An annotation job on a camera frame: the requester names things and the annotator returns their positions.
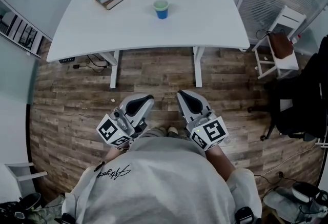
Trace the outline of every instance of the black office chair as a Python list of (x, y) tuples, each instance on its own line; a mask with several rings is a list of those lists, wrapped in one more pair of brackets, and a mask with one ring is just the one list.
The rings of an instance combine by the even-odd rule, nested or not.
[(248, 111), (271, 114), (271, 125), (261, 140), (268, 139), (276, 126), (280, 134), (291, 138), (324, 139), (327, 131), (328, 37), (324, 37), (319, 53), (314, 54), (301, 74), (265, 84), (269, 105), (249, 107)]

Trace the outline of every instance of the person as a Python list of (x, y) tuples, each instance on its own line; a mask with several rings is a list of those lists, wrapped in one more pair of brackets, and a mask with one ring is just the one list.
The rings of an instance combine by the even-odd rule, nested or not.
[(236, 223), (245, 205), (261, 217), (254, 174), (236, 169), (219, 145), (204, 152), (174, 127), (151, 129), (125, 150), (111, 148), (105, 160), (71, 192), (76, 223)]

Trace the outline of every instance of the white chair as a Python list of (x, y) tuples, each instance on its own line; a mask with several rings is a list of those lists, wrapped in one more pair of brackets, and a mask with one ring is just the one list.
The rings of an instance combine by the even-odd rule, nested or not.
[[(276, 18), (276, 20), (271, 25), (271, 27), (268, 31), (269, 32), (273, 31), (273, 29), (277, 26), (277, 24), (290, 27), (292, 30), (287, 35), (288, 39), (290, 39), (290, 37), (300, 27), (300, 25), (305, 20), (305, 18), (306, 18), (306, 15), (298, 13), (285, 5), (284, 8), (280, 11), (278, 17)], [(266, 38), (268, 39), (268, 43), (269, 43), (272, 57), (274, 60), (273, 62), (260, 60), (258, 53), (257, 53), (257, 48), (262, 44), (262, 42)], [(255, 52), (255, 57), (256, 57), (256, 61), (257, 61), (257, 68), (258, 68), (258, 72), (259, 72), (258, 79), (265, 77), (266, 75), (272, 73), (275, 70), (277, 70), (278, 78), (282, 78), (282, 77), (286, 76), (292, 70), (298, 70), (298, 64), (297, 64), (295, 52), (293, 51), (293, 53), (291, 55), (285, 57), (284, 59), (278, 59), (275, 57), (275, 54), (272, 50), (269, 36), (266, 36), (266, 38), (264, 37), (263, 39), (261, 39), (252, 50), (253, 52)], [(267, 70), (267, 72), (263, 73), (261, 64), (274, 65), (274, 67)], [(280, 71), (281, 69), (289, 70), (289, 71), (284, 73), (283, 75), (281, 75), (281, 71)]]
[(45, 176), (48, 172), (31, 174), (29, 167), (33, 165), (34, 163), (0, 164), (0, 203), (19, 201), (19, 197), (35, 192), (31, 179)]

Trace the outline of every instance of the gray shirt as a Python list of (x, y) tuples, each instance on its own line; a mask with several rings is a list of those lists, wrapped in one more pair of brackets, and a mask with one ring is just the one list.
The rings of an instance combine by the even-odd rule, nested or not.
[(140, 138), (95, 174), (88, 196), (85, 173), (72, 191), (83, 223), (235, 223), (245, 206), (261, 217), (253, 173), (237, 169), (225, 182), (192, 141)]

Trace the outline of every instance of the white cube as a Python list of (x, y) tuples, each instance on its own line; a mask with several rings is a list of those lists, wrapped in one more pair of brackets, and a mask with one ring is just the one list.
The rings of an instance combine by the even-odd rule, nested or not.
[(98, 125), (97, 132), (111, 146), (119, 147), (132, 139), (117, 125), (117, 121), (111, 119), (108, 114), (104, 116)]
[(220, 116), (195, 127), (190, 138), (205, 151), (220, 144), (228, 135), (227, 128)]

